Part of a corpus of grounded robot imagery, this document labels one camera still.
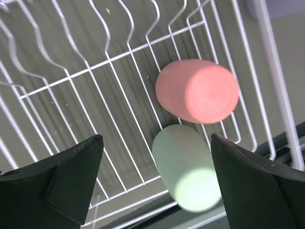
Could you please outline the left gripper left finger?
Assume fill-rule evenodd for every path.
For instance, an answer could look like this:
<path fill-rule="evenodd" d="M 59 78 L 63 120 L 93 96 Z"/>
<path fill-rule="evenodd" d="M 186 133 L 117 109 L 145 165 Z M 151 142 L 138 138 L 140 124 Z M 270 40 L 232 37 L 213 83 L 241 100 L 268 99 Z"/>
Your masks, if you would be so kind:
<path fill-rule="evenodd" d="M 79 229 L 86 221 L 103 154 L 93 135 L 0 176 L 2 229 Z"/>

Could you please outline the purple cup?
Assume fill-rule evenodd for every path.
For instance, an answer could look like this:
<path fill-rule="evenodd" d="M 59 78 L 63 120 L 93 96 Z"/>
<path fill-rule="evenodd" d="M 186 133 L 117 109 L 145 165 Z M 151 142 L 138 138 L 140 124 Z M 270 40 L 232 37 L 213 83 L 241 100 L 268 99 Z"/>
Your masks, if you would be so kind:
<path fill-rule="evenodd" d="M 254 2 L 257 0 L 246 0 L 249 15 L 257 19 Z M 305 0 L 265 0 L 270 19 L 288 16 L 297 12 L 305 11 Z"/>

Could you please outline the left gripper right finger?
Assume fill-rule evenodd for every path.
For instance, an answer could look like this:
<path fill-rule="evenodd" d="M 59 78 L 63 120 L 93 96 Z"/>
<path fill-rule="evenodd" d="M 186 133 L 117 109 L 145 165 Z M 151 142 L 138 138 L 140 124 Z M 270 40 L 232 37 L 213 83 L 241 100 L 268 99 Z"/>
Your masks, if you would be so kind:
<path fill-rule="evenodd" d="M 232 229 L 303 229 L 305 173 L 217 134 L 211 152 Z"/>

